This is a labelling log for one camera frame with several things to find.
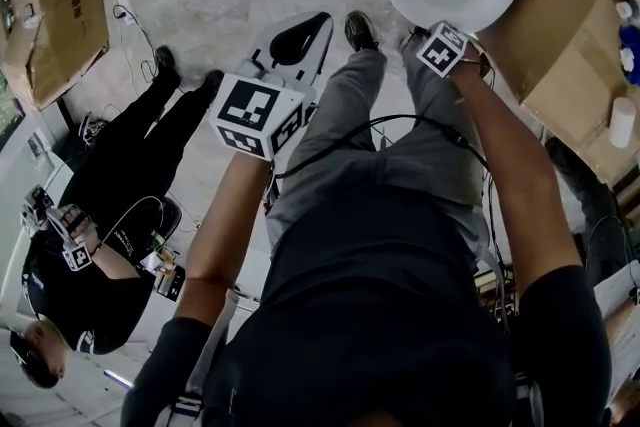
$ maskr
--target hand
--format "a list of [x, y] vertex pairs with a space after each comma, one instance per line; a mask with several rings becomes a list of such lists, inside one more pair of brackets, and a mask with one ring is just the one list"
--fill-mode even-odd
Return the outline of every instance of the hand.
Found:
[[69, 230], [69, 226], [74, 225], [79, 217], [84, 218], [69, 235], [77, 243], [84, 242], [87, 245], [89, 254], [95, 253], [101, 244], [96, 223], [75, 205], [58, 209], [58, 213], [62, 220], [62, 226], [64, 226], [67, 231]]
[[472, 62], [460, 61], [458, 64], [456, 64], [449, 74], [453, 81], [464, 80], [465, 77], [470, 76], [472, 76], [473, 78], [477, 78], [480, 76], [480, 52], [473, 44], [472, 40], [469, 40], [469, 42], [467, 43], [467, 48], [464, 52], [464, 59], [466, 61]]

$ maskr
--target cardboard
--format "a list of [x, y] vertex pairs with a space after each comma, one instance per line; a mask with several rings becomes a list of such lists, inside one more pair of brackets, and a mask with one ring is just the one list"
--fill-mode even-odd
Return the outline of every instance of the cardboard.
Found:
[[516, 0], [478, 36], [529, 111], [613, 184], [640, 151], [640, 123], [628, 148], [609, 143], [613, 100], [640, 90], [620, 65], [618, 0]]
[[102, 0], [10, 0], [15, 21], [0, 31], [2, 69], [14, 95], [44, 109], [107, 50]]

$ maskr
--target plastic container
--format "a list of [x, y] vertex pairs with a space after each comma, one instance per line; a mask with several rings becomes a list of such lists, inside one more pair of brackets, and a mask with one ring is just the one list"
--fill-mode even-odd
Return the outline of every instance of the plastic container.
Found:
[[616, 4], [616, 11], [626, 23], [640, 24], [640, 0], [622, 0]]

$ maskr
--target concrete floor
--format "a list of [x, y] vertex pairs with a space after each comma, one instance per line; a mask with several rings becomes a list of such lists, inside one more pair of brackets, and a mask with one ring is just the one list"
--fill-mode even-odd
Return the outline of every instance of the concrete floor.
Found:
[[[322, 90], [327, 77], [351, 52], [342, 34], [342, 20], [350, 10], [361, 9], [372, 18], [379, 31], [381, 50], [389, 57], [386, 81], [373, 116], [413, 112], [404, 69], [395, 50], [400, 37], [406, 34], [408, 24], [389, 0], [131, 0], [131, 3], [152, 43], [155, 46], [168, 44], [176, 52], [185, 77], [184, 87], [198, 85], [206, 71], [212, 68], [233, 71], [257, 34], [270, 23], [298, 12], [325, 10], [334, 16], [336, 32], [325, 64], [326, 73], [317, 82]], [[105, 118], [116, 116], [136, 98], [132, 74], [138, 93], [148, 87], [140, 71], [140, 62], [151, 57], [148, 45], [135, 26], [123, 24], [120, 35], [118, 23], [122, 22], [117, 22], [111, 15], [113, 5], [114, 0], [105, 0], [111, 51], [65, 97], [78, 118], [89, 110]], [[500, 77], [496, 90], [532, 130], [540, 131], [540, 126], [520, 111]], [[385, 127], [386, 134], [394, 140], [408, 131], [409, 125], [410, 122], [402, 121], [389, 124]], [[221, 146], [213, 129], [203, 122], [187, 147], [172, 188], [186, 212], [181, 231], [171, 240], [172, 247], [186, 251], [193, 238], [195, 223], [204, 216], [231, 156], [232, 152]], [[278, 164], [284, 167], [286, 159], [280, 158]], [[583, 222], [577, 203], [566, 190], [563, 195], [572, 227], [577, 228]], [[502, 252], [509, 258], [501, 219], [498, 219], [497, 231]], [[259, 293], [269, 264], [269, 244], [262, 215], [258, 218], [251, 248], [240, 284], [252, 293]]]

